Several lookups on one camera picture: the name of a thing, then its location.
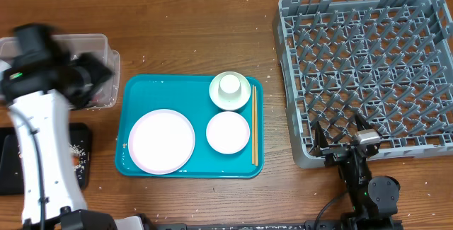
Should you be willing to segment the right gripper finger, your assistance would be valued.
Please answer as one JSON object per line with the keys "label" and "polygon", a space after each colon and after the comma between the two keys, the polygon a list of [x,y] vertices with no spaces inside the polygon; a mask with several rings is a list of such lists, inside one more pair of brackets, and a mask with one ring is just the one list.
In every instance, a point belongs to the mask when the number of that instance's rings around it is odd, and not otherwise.
{"label": "right gripper finger", "polygon": [[327,142],[327,138],[324,134],[324,130],[319,122],[316,122],[316,124],[314,125],[314,131],[315,135],[311,155],[323,156],[329,150],[329,145]]}
{"label": "right gripper finger", "polygon": [[370,130],[372,128],[372,126],[359,113],[355,114],[355,122],[358,131]]}

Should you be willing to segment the teal plastic serving tray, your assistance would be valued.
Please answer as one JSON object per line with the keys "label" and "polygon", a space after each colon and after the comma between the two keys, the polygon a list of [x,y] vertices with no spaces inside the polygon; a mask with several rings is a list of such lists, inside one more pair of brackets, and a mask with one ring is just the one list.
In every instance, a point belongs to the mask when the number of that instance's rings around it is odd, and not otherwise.
{"label": "teal plastic serving tray", "polygon": [[252,164],[252,143],[240,152],[226,155],[215,151],[206,138],[210,119],[221,112],[210,99],[213,76],[139,74],[126,84],[117,135],[115,165],[124,176],[152,177],[132,160],[128,139],[134,124],[153,110],[174,110],[188,118],[195,131],[195,148],[188,162],[165,178],[253,178],[264,166],[263,87],[253,77],[246,79],[257,90],[258,164]]}

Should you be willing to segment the pale green bowl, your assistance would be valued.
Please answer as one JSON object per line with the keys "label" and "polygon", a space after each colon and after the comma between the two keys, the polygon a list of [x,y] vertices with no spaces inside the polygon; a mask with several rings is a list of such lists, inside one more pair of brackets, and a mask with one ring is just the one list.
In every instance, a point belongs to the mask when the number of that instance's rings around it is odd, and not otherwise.
{"label": "pale green bowl", "polygon": [[[227,74],[234,74],[236,75],[240,82],[241,82],[241,89],[240,91],[232,96],[228,96],[223,94],[219,90],[219,82],[220,79]],[[247,78],[242,74],[235,72],[235,71],[225,71],[218,75],[216,75],[210,83],[209,87],[209,95],[211,101],[222,110],[238,110],[247,104],[250,96],[251,96],[251,85],[248,82]]]}

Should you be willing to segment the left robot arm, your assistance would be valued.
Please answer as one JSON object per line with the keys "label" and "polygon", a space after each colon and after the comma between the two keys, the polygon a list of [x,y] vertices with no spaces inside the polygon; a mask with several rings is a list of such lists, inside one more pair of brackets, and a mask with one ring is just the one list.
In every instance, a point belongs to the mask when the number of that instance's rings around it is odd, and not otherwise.
{"label": "left robot arm", "polygon": [[112,70],[91,53],[71,59],[48,25],[13,31],[21,53],[4,71],[1,91],[21,153],[23,229],[153,229],[144,214],[113,219],[89,210],[74,172],[69,111],[85,108]]}

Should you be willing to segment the orange carrot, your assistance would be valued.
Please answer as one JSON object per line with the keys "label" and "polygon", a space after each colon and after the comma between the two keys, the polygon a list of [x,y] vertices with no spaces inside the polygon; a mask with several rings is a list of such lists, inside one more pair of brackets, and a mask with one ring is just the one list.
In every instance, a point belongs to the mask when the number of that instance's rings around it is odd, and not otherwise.
{"label": "orange carrot", "polygon": [[79,156],[73,156],[73,165],[78,167],[81,164],[81,159]]}

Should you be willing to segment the small white plate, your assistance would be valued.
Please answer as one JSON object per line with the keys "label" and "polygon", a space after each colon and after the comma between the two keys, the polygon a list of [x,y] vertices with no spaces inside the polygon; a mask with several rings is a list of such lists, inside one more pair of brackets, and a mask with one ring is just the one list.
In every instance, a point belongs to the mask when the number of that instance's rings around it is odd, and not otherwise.
{"label": "small white plate", "polygon": [[221,154],[240,152],[248,144],[250,136],[247,120],[232,111],[216,114],[206,128],[208,144]]}

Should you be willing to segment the rice and nut leftovers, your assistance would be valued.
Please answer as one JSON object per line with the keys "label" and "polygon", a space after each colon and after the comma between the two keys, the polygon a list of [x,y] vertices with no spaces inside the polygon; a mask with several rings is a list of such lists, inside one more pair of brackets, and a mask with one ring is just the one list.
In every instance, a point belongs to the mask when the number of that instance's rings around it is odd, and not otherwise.
{"label": "rice and nut leftovers", "polygon": [[82,145],[70,144],[69,145],[71,156],[79,156],[81,164],[78,167],[74,166],[74,172],[78,180],[87,179],[89,169],[89,151]]}

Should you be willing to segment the large white plate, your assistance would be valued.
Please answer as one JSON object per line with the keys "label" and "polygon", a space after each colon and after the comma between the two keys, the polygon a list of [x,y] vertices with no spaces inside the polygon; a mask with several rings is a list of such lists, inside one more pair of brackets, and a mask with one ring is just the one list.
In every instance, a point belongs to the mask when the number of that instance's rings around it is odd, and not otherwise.
{"label": "large white plate", "polygon": [[166,175],[184,166],[195,149],[195,130],[187,117],[169,110],[153,110],[133,125],[128,151],[146,173]]}

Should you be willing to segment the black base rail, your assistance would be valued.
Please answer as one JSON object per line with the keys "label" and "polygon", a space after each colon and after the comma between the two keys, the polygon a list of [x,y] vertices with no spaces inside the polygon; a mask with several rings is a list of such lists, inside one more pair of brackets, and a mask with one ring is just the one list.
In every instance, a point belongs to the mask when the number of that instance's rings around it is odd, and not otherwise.
{"label": "black base rail", "polygon": [[[301,224],[211,224],[211,225],[187,225],[187,224],[154,224],[158,230],[314,230],[314,221],[306,221]],[[341,230],[343,227],[338,220],[323,220],[316,227],[320,230]],[[377,228],[366,226],[365,228],[351,229],[391,229],[389,227]],[[394,222],[393,229],[402,230],[401,221]]]}

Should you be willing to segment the clear plastic waste bin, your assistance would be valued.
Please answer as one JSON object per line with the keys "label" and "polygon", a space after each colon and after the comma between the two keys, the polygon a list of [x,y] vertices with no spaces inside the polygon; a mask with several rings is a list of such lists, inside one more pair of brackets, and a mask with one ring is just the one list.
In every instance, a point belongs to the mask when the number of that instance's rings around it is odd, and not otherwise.
{"label": "clear plastic waste bin", "polygon": [[[56,34],[51,36],[62,50],[69,52],[71,61],[76,61],[83,53],[91,53],[102,62],[113,75],[100,85],[87,108],[111,108],[117,101],[120,87],[120,54],[112,50],[104,34]],[[21,54],[20,46],[15,37],[1,39],[1,78],[4,72],[11,68],[14,58]]]}

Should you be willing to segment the black waste tray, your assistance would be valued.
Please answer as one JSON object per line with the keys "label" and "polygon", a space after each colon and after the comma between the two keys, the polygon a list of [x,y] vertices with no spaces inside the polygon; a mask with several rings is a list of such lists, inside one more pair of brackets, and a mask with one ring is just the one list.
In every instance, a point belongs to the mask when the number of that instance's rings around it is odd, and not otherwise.
{"label": "black waste tray", "polygon": [[[82,145],[90,154],[92,145],[92,131],[84,123],[69,124],[69,144]],[[84,190],[88,185],[87,179],[78,180],[79,187]],[[14,128],[1,128],[1,195],[20,195],[24,193],[23,174],[21,169],[20,151]]]}

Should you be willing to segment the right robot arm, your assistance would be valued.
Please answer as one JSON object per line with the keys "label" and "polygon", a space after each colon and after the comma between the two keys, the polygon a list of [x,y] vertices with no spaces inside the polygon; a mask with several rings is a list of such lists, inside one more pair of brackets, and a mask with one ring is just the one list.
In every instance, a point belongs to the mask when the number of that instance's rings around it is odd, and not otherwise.
{"label": "right robot arm", "polygon": [[[398,212],[400,183],[390,176],[373,176],[367,159],[379,152],[382,135],[361,114],[355,114],[357,132],[345,146],[328,145],[324,130],[314,125],[314,148],[317,157],[324,158],[326,167],[337,166],[346,191],[334,197],[318,213],[314,222],[305,223],[310,229],[402,229],[401,221],[393,220]],[[349,195],[352,212],[346,212],[337,221],[323,221],[323,213],[344,195]]]}

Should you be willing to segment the right wooden chopstick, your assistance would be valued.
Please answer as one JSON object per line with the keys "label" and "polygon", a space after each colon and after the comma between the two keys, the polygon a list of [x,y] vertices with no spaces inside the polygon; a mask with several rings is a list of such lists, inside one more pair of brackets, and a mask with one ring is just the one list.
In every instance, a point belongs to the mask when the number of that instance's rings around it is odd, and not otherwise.
{"label": "right wooden chopstick", "polygon": [[256,86],[253,87],[253,160],[254,165],[258,166],[258,106],[257,106],[257,88]]}

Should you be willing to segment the grey dishwasher rack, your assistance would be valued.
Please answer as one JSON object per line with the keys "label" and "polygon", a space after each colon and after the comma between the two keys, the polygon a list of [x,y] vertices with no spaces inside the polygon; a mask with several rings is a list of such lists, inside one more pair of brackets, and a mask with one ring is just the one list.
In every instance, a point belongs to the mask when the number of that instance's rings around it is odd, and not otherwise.
{"label": "grey dishwasher rack", "polygon": [[315,124],[347,144],[361,114],[378,159],[452,153],[446,0],[279,0],[273,20],[294,162],[318,168]]}

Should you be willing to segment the white upside-down cup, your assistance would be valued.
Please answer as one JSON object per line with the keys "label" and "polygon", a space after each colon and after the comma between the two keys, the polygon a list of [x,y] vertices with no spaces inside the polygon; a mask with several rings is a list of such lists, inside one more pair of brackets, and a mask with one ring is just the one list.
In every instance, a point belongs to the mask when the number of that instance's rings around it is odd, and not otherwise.
{"label": "white upside-down cup", "polygon": [[234,74],[224,75],[219,82],[219,90],[228,96],[237,94],[241,89],[241,82]]}

